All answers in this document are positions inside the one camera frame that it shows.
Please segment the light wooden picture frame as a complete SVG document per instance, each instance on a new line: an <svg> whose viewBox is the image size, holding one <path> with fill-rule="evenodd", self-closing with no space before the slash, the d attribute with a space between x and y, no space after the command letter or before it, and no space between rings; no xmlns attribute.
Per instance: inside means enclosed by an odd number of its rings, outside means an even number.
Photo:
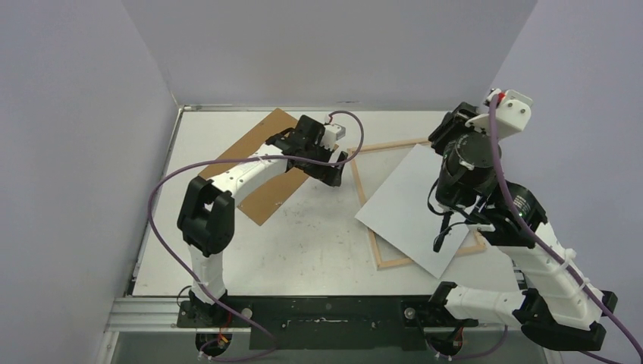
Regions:
<svg viewBox="0 0 643 364"><path fill-rule="evenodd" d="M414 140L402 140L396 142L387 142L387 143L378 143L363 146L360 151L357 151L357 148L348 148L347 151L349 154L366 154L370 152L384 152L395 149L404 149L412 148L416 145L430 146L431 143L424 139L414 139ZM356 192L359 200L359 204L363 207L367 202L367 197L365 195L362 181L359 176L359 169L356 163L356 160L350 162L350 168L352 171L352 176L356 186ZM369 227L366 228L367 235L369 238L370 246L372 249L373 256L375 258L375 265L377 270L387 269L387 268L396 268L400 266L410 265L414 261L408 256L404 256L399 259L392 260L383 260L380 247L377 242L375 232ZM474 233L474 243L471 246L465 246L464 244L456 251L455 256L468 256L472 254L484 253L487 250L486 243L483 241L480 233Z"/></svg>

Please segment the brown frame backing board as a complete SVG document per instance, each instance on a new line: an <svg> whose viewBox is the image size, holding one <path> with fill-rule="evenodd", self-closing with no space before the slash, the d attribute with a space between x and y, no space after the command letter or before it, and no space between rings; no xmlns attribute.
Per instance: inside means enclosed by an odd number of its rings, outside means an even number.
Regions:
<svg viewBox="0 0 643 364"><path fill-rule="evenodd" d="M340 186L348 155L335 162L331 156L345 134L339 124L275 109L188 183L177 226L231 232L243 201L245 214L261 225L308 178Z"/></svg>

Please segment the white photo paper sheet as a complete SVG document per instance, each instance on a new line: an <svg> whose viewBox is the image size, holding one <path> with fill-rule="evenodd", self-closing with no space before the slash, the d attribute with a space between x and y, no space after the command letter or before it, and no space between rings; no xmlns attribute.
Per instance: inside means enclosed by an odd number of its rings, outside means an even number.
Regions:
<svg viewBox="0 0 643 364"><path fill-rule="evenodd" d="M428 208L438 207L429 190L440 169L439 155L427 146L415 145L356 213L356 219L370 231L435 278L442 277L453 258L486 250L467 226L452 218L440 251L434 251L443 218Z"/></svg>

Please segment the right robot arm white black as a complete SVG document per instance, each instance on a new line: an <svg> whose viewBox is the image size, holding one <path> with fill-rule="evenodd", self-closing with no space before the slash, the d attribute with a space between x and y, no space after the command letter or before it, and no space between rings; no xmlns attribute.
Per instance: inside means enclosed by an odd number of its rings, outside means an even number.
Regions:
<svg viewBox="0 0 643 364"><path fill-rule="evenodd" d="M500 139L522 131L530 115L529 104L518 99L502 98L486 114L463 102L428 136L442 159L427 198L428 209L442 219L434 251L458 214L526 280L525 288L510 292L442 282L428 300L428 314L438 325L493 322L518 328L549 350L596 352L607 334L601 319L613 314L616 294L597 289L580 272L574 250L560 244L534 194L497 173Z"/></svg>

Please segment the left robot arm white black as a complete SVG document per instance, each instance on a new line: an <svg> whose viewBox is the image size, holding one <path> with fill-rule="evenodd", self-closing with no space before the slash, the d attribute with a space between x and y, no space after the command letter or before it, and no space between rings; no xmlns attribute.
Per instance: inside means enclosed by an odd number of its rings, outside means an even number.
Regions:
<svg viewBox="0 0 643 364"><path fill-rule="evenodd" d="M177 220L196 275L189 292L189 317L210 327L225 319L227 307L219 300L227 293L223 251L233 239L239 203L294 168L328 186L340 186L343 166L331 166L329 162L335 143L345 134L341 125L321 123L303 115L295 127L270 136L250 156L251 162L189 182Z"/></svg>

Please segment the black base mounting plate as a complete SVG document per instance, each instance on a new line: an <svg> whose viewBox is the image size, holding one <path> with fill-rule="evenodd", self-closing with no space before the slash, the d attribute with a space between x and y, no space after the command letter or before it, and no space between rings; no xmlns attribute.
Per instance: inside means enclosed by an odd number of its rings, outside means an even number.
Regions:
<svg viewBox="0 0 643 364"><path fill-rule="evenodd" d="M252 350L370 350L426 348L428 337L452 338L476 320L457 320L431 306L428 296L335 296L223 298L237 312L249 312L264 331L220 306L201 309L189 300L180 304L176 326L196 330L203 343L218 334L249 335Z"/></svg>

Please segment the aluminium front rail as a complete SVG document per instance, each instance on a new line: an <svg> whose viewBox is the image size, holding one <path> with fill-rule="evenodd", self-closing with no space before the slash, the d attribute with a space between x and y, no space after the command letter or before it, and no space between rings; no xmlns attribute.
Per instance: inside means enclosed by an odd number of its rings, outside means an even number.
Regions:
<svg viewBox="0 0 643 364"><path fill-rule="evenodd" d="M108 319L113 331L182 330L224 333L260 328L282 331L392 331L452 328L458 320L435 308L431 296L225 296L213 305L187 297L123 298L114 302Z"/></svg>

